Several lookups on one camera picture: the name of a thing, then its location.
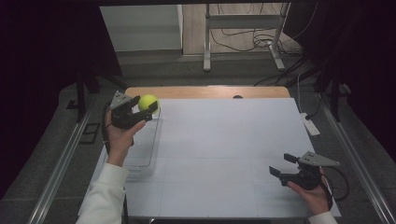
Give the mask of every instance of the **hand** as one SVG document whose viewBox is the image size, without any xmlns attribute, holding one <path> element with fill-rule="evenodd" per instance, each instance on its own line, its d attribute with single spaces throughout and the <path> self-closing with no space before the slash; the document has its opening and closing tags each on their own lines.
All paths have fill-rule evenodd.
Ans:
<svg viewBox="0 0 396 224">
<path fill-rule="evenodd" d="M 291 181 L 288 182 L 288 186 L 296 193 L 300 194 L 314 216 L 329 211 L 327 196 L 321 186 L 317 186 L 312 190 L 306 190 Z"/>
<path fill-rule="evenodd" d="M 134 145 L 134 135 L 146 125 L 144 120 L 129 130 L 119 129 L 111 125 L 111 111 L 106 114 L 106 130 L 110 150 L 107 163 L 122 167 L 130 146 Z"/>
</svg>

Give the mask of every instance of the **metal rail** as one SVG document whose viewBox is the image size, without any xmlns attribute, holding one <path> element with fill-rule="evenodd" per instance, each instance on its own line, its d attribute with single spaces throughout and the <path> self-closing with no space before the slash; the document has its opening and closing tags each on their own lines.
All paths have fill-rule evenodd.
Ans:
<svg viewBox="0 0 396 224">
<path fill-rule="evenodd" d="M 85 125 L 87 124 L 88 119 L 91 115 L 94 102 L 95 97 L 92 97 L 88 100 L 88 109 L 81 122 L 78 123 L 73 130 L 69 141 L 64 147 L 64 152 L 56 163 L 55 168 L 53 169 L 53 172 L 49 177 L 49 181 L 47 182 L 46 187 L 44 187 L 44 190 L 41 193 L 41 196 L 38 199 L 37 204 L 35 205 L 35 209 L 33 210 L 33 213 L 27 223 L 41 224 L 44 222 L 44 219 L 46 218 L 46 215 L 50 210 L 50 206 L 55 197 L 55 194 L 58 191 L 59 186 L 61 185 L 62 179 L 64 178 L 64 173 L 66 172 L 71 158 L 73 157 L 76 146 L 78 144 L 78 140 L 81 137 Z"/>
<path fill-rule="evenodd" d="M 332 125 L 332 128 L 339 139 L 347 158 L 350 161 L 353 169 L 355 170 L 358 179 L 366 190 L 376 212 L 378 213 L 379 218 L 384 224 L 395 224 L 396 220 L 392 212 L 390 211 L 387 200 L 385 200 L 384 195 L 379 189 L 378 185 L 375 183 L 373 178 L 370 176 L 367 168 L 365 167 L 363 161 L 361 160 L 361 156 L 359 155 L 356 148 L 353 146 L 352 142 L 347 136 L 347 132 L 343 128 L 343 125 L 340 122 L 337 122 L 330 111 L 330 104 L 325 97 L 321 97 L 318 94 L 318 97 L 322 99 L 324 112 L 327 116 L 328 121 Z"/>
</svg>

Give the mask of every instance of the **yellow ball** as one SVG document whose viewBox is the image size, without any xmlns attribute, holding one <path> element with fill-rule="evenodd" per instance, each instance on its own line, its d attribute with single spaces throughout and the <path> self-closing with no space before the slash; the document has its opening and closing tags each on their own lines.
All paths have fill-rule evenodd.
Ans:
<svg viewBox="0 0 396 224">
<path fill-rule="evenodd" d="M 154 102 L 157 102 L 158 109 L 159 109 L 160 108 L 160 100 L 155 95 L 146 94 L 146 95 L 143 95 L 142 97 L 140 97 L 140 100 L 139 100 L 139 103 L 137 104 L 137 106 L 139 107 L 139 110 L 142 111 L 142 110 L 149 109 L 149 105 L 151 105 Z"/>
</svg>

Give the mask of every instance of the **white surface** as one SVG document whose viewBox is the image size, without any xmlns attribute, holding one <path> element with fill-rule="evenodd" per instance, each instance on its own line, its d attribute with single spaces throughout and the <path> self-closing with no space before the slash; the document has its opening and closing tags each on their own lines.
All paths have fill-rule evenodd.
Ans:
<svg viewBox="0 0 396 224">
<path fill-rule="evenodd" d="M 100 9 L 115 51 L 181 49 L 175 5 Z"/>
<path fill-rule="evenodd" d="M 314 151 L 293 99 L 163 99 L 161 105 L 155 172 L 126 183 L 130 216 L 309 216 L 304 201 L 268 168 L 296 174 L 283 154 Z M 336 204 L 332 212 L 340 216 Z"/>
</svg>

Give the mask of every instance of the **wooden edge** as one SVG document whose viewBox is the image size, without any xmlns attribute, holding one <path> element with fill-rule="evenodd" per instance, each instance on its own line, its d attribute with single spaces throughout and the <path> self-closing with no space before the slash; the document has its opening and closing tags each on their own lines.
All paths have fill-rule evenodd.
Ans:
<svg viewBox="0 0 396 224">
<path fill-rule="evenodd" d="M 285 87 L 132 87 L 125 94 L 132 97 L 153 94 L 163 99 L 234 98 L 235 95 L 243 98 L 290 98 Z"/>
</svg>

